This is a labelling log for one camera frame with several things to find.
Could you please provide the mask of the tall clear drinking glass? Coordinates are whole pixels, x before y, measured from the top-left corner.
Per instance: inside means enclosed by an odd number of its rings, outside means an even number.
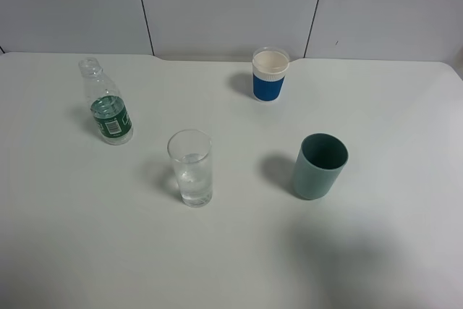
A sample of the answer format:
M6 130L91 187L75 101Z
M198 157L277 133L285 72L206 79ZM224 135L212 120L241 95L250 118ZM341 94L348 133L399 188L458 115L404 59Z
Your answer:
M207 205L213 196L211 138L200 130L181 130L169 139L167 152L184 204Z

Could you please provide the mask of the blue and white cup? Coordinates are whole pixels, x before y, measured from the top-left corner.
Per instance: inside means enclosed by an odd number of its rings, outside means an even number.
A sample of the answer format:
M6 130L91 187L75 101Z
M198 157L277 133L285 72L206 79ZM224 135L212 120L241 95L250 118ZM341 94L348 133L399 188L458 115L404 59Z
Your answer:
M252 56L252 92L263 102L275 101L289 68L289 55L279 48L263 47Z

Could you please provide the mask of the clear plastic water bottle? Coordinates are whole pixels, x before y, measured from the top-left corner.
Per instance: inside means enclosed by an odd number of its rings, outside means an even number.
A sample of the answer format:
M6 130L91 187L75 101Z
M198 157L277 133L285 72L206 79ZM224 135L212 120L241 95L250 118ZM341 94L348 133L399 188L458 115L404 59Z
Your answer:
M133 136L132 121L115 82L103 71L96 58L78 64L90 113L103 140L110 145L123 145Z

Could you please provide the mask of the teal green cup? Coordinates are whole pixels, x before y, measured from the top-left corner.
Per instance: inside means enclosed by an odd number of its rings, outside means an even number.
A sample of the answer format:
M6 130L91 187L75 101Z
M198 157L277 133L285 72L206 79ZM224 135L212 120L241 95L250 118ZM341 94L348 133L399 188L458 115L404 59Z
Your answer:
M337 137L325 133L308 135L300 146L292 184L305 200L325 196L349 159L347 147Z

